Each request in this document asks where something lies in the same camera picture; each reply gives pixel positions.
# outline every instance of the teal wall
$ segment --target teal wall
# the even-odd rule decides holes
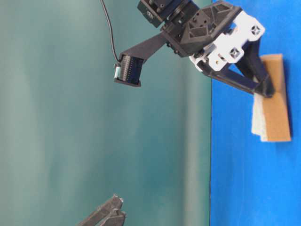
[[[106,2],[118,52],[158,33]],[[127,226],[208,225],[211,82],[188,59],[113,83],[98,0],[0,0],[0,27],[1,225],[76,225],[113,193]]]

